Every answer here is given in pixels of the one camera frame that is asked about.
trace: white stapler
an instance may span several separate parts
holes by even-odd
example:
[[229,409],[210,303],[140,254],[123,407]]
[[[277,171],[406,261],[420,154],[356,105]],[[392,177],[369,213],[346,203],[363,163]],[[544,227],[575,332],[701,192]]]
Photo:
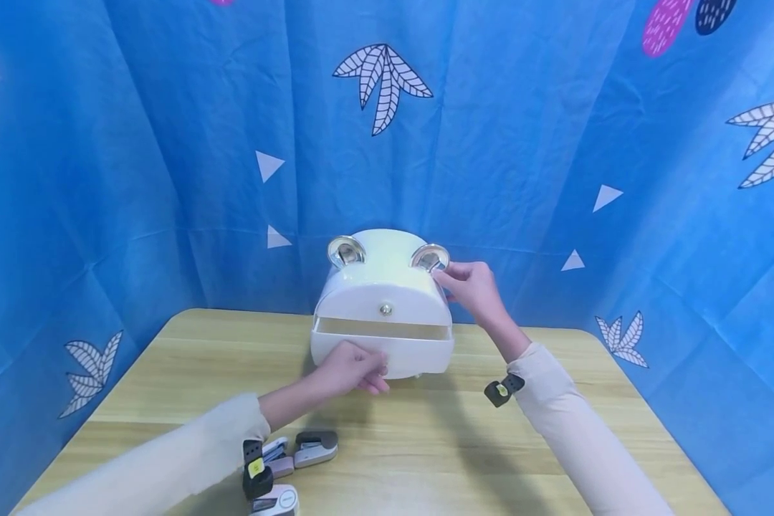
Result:
[[290,440],[286,436],[270,442],[263,448],[264,462],[272,468],[272,478],[287,477],[295,471],[295,463],[292,457],[286,455],[286,446]]
[[338,453],[338,435],[334,431],[302,431],[295,437],[295,467],[315,466]]
[[286,446],[288,444],[290,444],[290,440],[286,436],[280,436],[278,439],[265,444],[262,450],[264,462],[271,462],[286,455]]
[[250,516],[295,516],[298,514],[298,492],[292,485],[276,484],[272,491],[252,500]]

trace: silver ear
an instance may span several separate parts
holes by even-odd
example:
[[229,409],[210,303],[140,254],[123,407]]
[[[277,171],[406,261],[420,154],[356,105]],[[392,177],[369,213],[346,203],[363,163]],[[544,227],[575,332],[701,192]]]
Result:
[[425,244],[416,249],[410,259],[410,267],[421,267],[427,272],[434,271],[435,268],[447,268],[450,264],[450,253],[438,244]]
[[350,263],[364,263],[364,246],[351,236],[337,236],[327,245],[327,259],[336,268],[344,268]]

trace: white triangle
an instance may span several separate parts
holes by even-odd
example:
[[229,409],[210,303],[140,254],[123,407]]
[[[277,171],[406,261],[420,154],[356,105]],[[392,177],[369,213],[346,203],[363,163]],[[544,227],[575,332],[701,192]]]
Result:
[[255,158],[258,160],[258,169],[261,170],[261,180],[264,181],[264,183],[266,183],[267,179],[271,178],[272,174],[284,164],[283,159],[269,156],[269,154],[257,150],[255,151]]
[[564,271],[572,271],[574,269],[583,269],[585,267],[584,263],[582,263],[582,259],[579,257],[579,253],[577,253],[576,249],[573,250],[573,253],[568,256],[567,261],[565,261],[565,265],[562,266],[562,272]]
[[622,190],[616,190],[608,185],[599,186],[599,195],[596,196],[596,202],[593,205],[593,213],[601,210],[616,200],[616,197],[622,195]]
[[274,230],[272,225],[267,226],[267,249],[292,245],[290,240],[284,238],[284,235]]

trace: black wristband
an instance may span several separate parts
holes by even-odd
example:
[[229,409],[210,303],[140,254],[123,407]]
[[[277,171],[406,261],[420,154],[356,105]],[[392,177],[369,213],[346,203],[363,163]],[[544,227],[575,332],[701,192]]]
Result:
[[247,501],[272,491],[272,468],[264,464],[262,441],[244,441],[244,474],[241,479]]
[[505,379],[500,382],[491,381],[488,386],[484,387],[484,395],[496,408],[499,408],[507,403],[515,393],[522,390],[522,387],[524,386],[525,381],[519,376],[511,373],[505,376]]

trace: blue fabric backdrop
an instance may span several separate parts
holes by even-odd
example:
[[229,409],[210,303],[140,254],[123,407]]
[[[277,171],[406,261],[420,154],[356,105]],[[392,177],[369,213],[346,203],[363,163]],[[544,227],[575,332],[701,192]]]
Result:
[[601,336],[774,515],[765,4],[0,0],[0,515],[172,315],[310,313],[370,227]]

